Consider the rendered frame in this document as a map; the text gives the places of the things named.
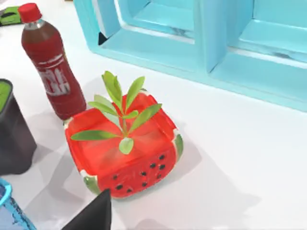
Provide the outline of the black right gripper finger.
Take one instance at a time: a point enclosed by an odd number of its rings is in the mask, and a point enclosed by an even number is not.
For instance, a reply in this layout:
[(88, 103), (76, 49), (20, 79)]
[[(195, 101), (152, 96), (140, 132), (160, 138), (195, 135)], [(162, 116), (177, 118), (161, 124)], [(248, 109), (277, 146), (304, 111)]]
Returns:
[(110, 189), (101, 192), (61, 230), (111, 230)]

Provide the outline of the red watermelon plant pot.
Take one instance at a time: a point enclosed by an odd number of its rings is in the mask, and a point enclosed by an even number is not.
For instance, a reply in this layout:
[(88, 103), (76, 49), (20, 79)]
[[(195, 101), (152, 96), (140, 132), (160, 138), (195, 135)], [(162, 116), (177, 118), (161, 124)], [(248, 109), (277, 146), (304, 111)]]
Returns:
[(109, 97), (96, 94), (88, 110), (65, 120), (65, 136), (86, 187), (126, 198), (163, 180), (180, 160), (184, 142), (162, 104), (144, 89), (144, 77), (126, 94), (111, 72), (102, 80)]

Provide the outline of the blue patterned container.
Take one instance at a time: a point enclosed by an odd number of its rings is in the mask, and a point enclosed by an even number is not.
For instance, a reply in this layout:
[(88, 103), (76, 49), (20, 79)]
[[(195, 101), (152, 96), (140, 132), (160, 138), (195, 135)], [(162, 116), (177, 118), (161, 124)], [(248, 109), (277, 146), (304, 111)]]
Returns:
[(12, 197), (12, 186), (0, 178), (0, 230), (37, 230)]

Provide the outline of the black pot with green top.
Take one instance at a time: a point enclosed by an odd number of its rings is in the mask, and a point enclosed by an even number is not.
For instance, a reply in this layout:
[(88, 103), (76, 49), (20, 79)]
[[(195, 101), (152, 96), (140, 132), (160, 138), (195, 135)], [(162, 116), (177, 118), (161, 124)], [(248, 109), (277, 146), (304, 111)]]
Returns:
[(13, 94), (13, 85), (0, 79), (0, 176), (22, 174), (32, 165), (35, 139)]

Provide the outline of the red cola bottle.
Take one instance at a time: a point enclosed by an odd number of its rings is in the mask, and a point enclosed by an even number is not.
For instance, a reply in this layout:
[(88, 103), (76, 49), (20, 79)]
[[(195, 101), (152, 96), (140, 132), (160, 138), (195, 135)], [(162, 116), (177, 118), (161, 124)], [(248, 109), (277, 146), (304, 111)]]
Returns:
[(86, 101), (75, 78), (56, 27), (43, 20), (35, 3), (18, 8), (24, 23), (22, 46), (36, 68), (55, 114), (66, 120), (86, 110)]

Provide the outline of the light blue rack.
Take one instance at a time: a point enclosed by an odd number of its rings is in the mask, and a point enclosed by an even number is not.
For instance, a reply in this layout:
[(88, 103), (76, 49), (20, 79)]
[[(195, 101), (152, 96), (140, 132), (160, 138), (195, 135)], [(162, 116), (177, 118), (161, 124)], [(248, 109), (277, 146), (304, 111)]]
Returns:
[(307, 113), (307, 0), (73, 0), (96, 54)]

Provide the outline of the green and black object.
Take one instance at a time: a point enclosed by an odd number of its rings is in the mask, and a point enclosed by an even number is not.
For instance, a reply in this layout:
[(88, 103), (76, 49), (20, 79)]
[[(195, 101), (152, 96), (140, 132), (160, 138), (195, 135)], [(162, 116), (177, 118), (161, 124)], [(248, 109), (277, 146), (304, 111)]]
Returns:
[(0, 27), (23, 23), (18, 8), (19, 6), (13, 6), (0, 10)]

